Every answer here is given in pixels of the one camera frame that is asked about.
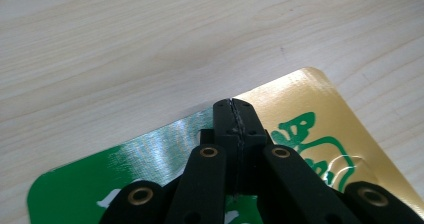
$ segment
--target light wood grain surface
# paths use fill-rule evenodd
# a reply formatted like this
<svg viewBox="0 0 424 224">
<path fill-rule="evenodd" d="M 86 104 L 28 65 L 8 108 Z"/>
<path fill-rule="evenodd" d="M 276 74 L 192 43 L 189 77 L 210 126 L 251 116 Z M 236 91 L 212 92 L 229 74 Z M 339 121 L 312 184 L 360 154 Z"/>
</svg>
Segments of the light wood grain surface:
<svg viewBox="0 0 424 224">
<path fill-rule="evenodd" d="M 0 0 L 0 222 L 49 169 L 305 66 L 424 197 L 424 0 Z"/>
</svg>

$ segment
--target wooden table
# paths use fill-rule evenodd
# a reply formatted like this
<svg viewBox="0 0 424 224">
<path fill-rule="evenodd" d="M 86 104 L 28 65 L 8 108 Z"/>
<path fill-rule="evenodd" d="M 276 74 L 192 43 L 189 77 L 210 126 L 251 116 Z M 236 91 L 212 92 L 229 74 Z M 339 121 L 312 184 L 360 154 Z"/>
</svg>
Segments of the wooden table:
<svg viewBox="0 0 424 224">
<path fill-rule="evenodd" d="M 0 220 L 40 174 L 321 69 L 424 197 L 424 0 L 0 0 Z"/>
</svg>

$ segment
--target green printed logo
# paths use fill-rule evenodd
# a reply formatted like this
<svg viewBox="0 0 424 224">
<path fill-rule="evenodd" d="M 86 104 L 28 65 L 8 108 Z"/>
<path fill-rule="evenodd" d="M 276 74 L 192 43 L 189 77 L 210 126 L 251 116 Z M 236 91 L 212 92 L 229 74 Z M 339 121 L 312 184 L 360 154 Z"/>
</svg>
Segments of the green printed logo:
<svg viewBox="0 0 424 224">
<path fill-rule="evenodd" d="M 335 179 L 340 173 L 342 176 L 336 189 L 343 191 L 346 181 L 355 172 L 353 161 L 346 153 L 343 145 L 334 137 L 325 136 L 319 138 L 318 140 L 304 143 L 305 139 L 309 135 L 309 129 L 312 128 L 314 124 L 315 113 L 307 112 L 288 122 L 280 123 L 278 125 L 279 130 L 273 131 L 271 133 L 271 137 L 277 144 L 289 146 L 295 149 L 299 154 L 307 149 L 322 145 L 333 145 L 336 147 L 341 154 L 340 157 L 346 161 L 346 166 L 340 170 L 336 170 L 337 173 L 335 173 L 334 170 L 331 170 L 332 161 L 330 164 L 326 160 L 312 160 L 310 158 L 306 158 L 305 161 L 326 182 L 328 186 L 334 186 Z"/>
</svg>

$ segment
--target screw hole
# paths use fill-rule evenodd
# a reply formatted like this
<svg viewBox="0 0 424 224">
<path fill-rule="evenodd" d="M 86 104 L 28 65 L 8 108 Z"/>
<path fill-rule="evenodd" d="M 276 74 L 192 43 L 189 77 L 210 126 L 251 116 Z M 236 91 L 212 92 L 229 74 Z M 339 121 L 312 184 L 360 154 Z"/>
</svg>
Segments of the screw hole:
<svg viewBox="0 0 424 224">
<path fill-rule="evenodd" d="M 148 187 L 139 187 L 128 194 L 128 202 L 134 206 L 148 203 L 153 197 L 152 189 Z"/>
<path fill-rule="evenodd" d="M 368 203 L 374 206 L 383 207 L 389 204 L 389 200 L 383 194 L 374 191 L 371 188 L 361 187 L 358 189 L 358 195 Z"/>
<path fill-rule="evenodd" d="M 340 217 L 334 214 L 328 214 L 327 216 L 325 216 L 325 220 L 329 224 L 343 224 L 342 219 L 340 219 Z"/>
<path fill-rule="evenodd" d="M 200 155 L 204 157 L 214 157 L 218 154 L 218 150 L 216 150 L 213 147 L 205 147 L 202 150 L 200 150 Z"/>
<path fill-rule="evenodd" d="M 201 217 L 197 212 L 189 212 L 184 216 L 184 223 L 186 224 L 196 224 L 200 223 Z"/>
<path fill-rule="evenodd" d="M 286 157 L 290 156 L 290 152 L 287 151 L 287 149 L 284 149 L 282 147 L 276 147 L 276 148 L 272 149 L 272 154 L 274 154 L 274 156 L 280 157 L 280 158 L 286 158 Z"/>
</svg>

